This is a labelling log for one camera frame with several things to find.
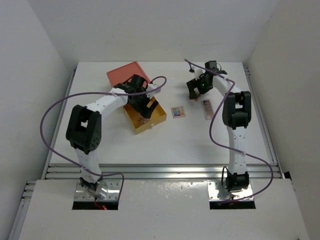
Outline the orange drawer box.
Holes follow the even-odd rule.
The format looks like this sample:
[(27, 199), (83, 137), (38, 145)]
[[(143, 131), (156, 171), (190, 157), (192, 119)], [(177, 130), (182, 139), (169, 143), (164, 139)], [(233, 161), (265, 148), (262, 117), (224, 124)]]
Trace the orange drawer box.
[(106, 75), (112, 87), (114, 87), (116, 84), (123, 83), (124, 81), (128, 80), (129, 77), (131, 77), (132, 75), (139, 75), (146, 79), (148, 83), (151, 81), (137, 61), (128, 63), (126, 65), (108, 71)]

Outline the small colourful eyeshadow palette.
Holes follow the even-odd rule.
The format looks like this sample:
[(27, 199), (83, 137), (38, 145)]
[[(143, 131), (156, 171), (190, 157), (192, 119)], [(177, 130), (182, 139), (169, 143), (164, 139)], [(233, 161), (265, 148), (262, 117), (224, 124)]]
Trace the small colourful eyeshadow palette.
[(171, 108), (172, 117), (174, 119), (182, 118), (186, 116), (185, 110), (183, 106), (176, 106)]

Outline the long brown eyeshadow palette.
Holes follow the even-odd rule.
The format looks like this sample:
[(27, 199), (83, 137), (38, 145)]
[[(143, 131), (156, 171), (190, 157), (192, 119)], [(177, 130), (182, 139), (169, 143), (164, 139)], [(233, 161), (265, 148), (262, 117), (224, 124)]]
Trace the long brown eyeshadow palette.
[(204, 99), (201, 101), (201, 106), (204, 112), (206, 120), (211, 120), (214, 116), (214, 110), (210, 99)]

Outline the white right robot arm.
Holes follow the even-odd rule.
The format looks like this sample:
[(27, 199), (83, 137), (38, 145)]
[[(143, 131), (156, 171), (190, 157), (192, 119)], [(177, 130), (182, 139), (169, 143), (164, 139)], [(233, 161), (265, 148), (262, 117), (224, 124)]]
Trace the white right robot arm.
[(236, 83), (228, 78), (228, 73), (218, 69), (216, 61), (208, 61), (201, 67), (190, 61), (189, 72), (194, 78), (187, 82), (189, 98), (195, 100), (198, 95), (217, 89), (223, 99), (217, 110), (222, 109), (222, 122), (228, 132), (229, 145), (225, 146), (214, 141), (219, 147), (229, 150), (229, 164), (226, 168), (226, 178), (221, 180), (221, 185), (228, 192), (246, 189), (249, 186), (249, 173), (246, 164), (246, 129), (252, 119), (252, 98), (249, 91), (236, 87)]

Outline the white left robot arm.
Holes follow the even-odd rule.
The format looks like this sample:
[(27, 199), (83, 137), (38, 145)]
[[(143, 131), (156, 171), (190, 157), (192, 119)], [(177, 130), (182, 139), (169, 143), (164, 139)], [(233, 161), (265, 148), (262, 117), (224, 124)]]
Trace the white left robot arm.
[(102, 121), (115, 110), (131, 105), (143, 118), (149, 119), (158, 106), (152, 101), (161, 87), (134, 74), (118, 83), (103, 97), (85, 106), (75, 105), (71, 111), (66, 139), (75, 150), (80, 164), (80, 184), (88, 193), (99, 198), (103, 189), (103, 176), (97, 149), (102, 141)]

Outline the square orange blush compact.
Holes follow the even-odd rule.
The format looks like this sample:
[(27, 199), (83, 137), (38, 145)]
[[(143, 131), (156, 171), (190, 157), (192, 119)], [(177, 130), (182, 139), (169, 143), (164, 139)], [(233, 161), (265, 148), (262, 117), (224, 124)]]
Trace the square orange blush compact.
[(201, 94), (198, 94), (198, 95), (195, 95), (193, 98), (191, 98), (190, 100), (192, 100), (192, 101), (199, 101), (200, 100), (200, 98), (201, 98)]

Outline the yellow drawer with white knob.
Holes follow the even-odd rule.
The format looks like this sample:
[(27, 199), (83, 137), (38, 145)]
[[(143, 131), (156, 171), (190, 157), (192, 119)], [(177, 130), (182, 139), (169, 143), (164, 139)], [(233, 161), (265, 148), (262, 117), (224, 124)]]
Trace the yellow drawer with white knob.
[(140, 134), (146, 130), (153, 128), (154, 126), (167, 120), (167, 113), (162, 108), (160, 104), (155, 108), (150, 118), (150, 121), (146, 124), (139, 124), (138, 118), (143, 118), (138, 112), (136, 112), (130, 104), (127, 104), (123, 107), (123, 110), (127, 117), (129, 118), (131, 125), (136, 134)]

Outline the clear nine-pan eyeshadow palette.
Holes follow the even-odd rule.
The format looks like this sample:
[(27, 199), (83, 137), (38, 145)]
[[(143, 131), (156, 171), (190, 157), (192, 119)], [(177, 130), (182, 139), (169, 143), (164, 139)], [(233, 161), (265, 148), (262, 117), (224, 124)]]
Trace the clear nine-pan eyeshadow palette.
[(150, 121), (150, 119), (148, 118), (144, 118), (144, 117), (140, 117), (138, 118), (137, 122), (140, 124), (140, 125), (144, 125), (146, 123), (148, 123)]

